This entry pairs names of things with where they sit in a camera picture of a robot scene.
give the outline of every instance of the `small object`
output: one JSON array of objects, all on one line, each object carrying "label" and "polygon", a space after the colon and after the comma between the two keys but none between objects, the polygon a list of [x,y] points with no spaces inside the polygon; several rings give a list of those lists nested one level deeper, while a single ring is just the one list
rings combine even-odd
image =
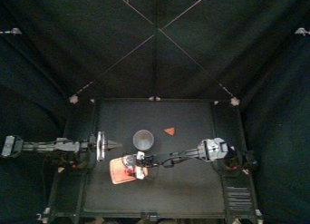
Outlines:
[{"label": "small object", "polygon": [[134,145],[141,151],[150,150],[154,143],[154,136],[150,131],[141,130],[134,135]]},{"label": "small object", "polygon": [[231,100],[230,100],[230,103],[237,106],[239,105],[239,99],[237,97],[233,97]]},{"label": "small object", "polygon": [[166,132],[169,135],[175,136],[175,127],[171,127],[171,128],[165,129],[165,132]]},{"label": "small object", "polygon": [[11,31],[4,31],[4,32],[0,31],[0,34],[14,34],[14,35],[16,35],[16,34],[22,34],[22,31],[20,31],[19,28],[14,28]]},{"label": "small object", "polygon": [[153,96],[153,97],[149,97],[149,100],[159,102],[161,101],[161,97]]},{"label": "small object", "polygon": [[308,32],[304,27],[300,27],[296,31],[296,34],[302,34],[305,36],[306,34],[310,34],[310,32]]},{"label": "small object", "polygon": [[249,170],[242,170],[243,171],[243,173],[246,174],[246,175],[249,175],[250,173],[249,173]]},{"label": "small object", "polygon": [[63,167],[59,167],[58,168],[58,173],[62,173],[64,171],[64,168]]},{"label": "small object", "polygon": [[43,220],[43,215],[40,213],[36,214],[39,217],[38,217],[38,220]]},{"label": "small object", "polygon": [[75,94],[74,96],[70,97],[70,101],[71,103],[76,104],[79,102],[79,97],[78,95]]}]

